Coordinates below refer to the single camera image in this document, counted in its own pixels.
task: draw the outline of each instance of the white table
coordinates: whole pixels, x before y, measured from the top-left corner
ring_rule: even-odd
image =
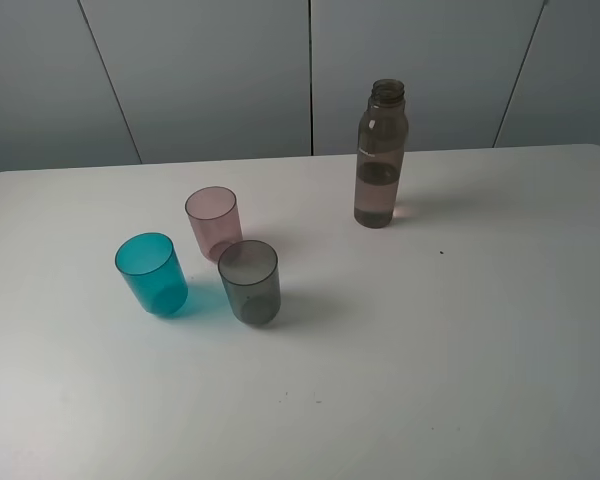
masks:
[[[0,480],[600,478],[600,148],[407,154],[398,218],[353,156],[0,174]],[[238,196],[280,255],[239,323],[184,201]],[[114,268],[169,235],[204,293],[145,313]]]

